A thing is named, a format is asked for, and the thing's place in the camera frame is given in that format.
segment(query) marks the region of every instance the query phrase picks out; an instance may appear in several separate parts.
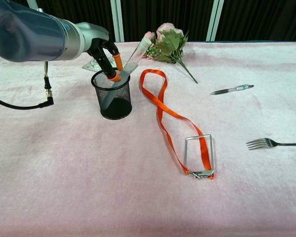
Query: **black curtain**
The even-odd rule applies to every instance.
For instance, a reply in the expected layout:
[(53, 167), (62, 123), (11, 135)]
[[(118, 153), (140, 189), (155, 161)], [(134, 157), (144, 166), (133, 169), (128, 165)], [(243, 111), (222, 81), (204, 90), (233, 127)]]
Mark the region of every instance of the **black curtain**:
[(296, 41), (296, 0), (224, 0), (218, 41)]
[[(13, 0), (28, 6), (26, 0)], [(115, 41), (110, 0), (37, 0), (45, 13), (69, 20), (73, 23), (88, 22), (108, 30)]]
[(170, 22), (188, 40), (205, 41), (214, 0), (121, 0), (125, 41), (140, 41), (147, 31), (156, 32)]

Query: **black cable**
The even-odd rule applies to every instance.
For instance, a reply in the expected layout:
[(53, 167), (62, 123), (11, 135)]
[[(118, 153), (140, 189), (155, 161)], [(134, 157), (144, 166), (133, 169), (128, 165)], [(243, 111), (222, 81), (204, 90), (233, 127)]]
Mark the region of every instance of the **black cable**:
[[(44, 80), (45, 80), (45, 89), (50, 90), (51, 86), (49, 84), (48, 77), (44, 77)], [(40, 103), (38, 105), (34, 105), (34, 106), (15, 106), (15, 105), (11, 105), (11, 104), (8, 104), (8, 103), (0, 100), (0, 105), (6, 106), (11, 109), (15, 109), (15, 110), (33, 110), (33, 109), (38, 109), (38, 108), (44, 108), (44, 107), (47, 107), (47, 106), (50, 106), (53, 104), (54, 104), (54, 100), (53, 100), (52, 96), (48, 96), (47, 101)]]

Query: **fork handle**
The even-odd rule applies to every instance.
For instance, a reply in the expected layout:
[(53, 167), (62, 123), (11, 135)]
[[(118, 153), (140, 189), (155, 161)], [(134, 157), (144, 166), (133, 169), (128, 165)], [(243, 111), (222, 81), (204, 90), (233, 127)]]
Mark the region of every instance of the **fork handle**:
[(279, 143), (278, 146), (296, 146), (296, 143)]

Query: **fork tines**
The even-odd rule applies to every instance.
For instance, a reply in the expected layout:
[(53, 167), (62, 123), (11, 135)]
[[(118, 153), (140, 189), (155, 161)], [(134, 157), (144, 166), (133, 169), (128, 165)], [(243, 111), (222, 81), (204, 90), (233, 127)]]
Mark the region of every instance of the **fork tines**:
[(246, 144), (247, 144), (249, 150), (269, 147), (269, 145), (267, 144), (266, 138), (253, 140), (251, 142), (247, 142)]

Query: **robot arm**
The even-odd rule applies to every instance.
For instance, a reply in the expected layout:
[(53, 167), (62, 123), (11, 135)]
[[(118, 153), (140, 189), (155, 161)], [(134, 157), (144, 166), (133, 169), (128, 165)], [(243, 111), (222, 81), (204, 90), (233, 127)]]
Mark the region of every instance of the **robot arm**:
[(100, 26), (70, 21), (35, 11), (9, 0), (0, 0), (0, 57), (13, 61), (72, 60), (81, 53), (93, 56), (111, 80), (117, 74), (103, 48), (122, 64), (109, 33)]

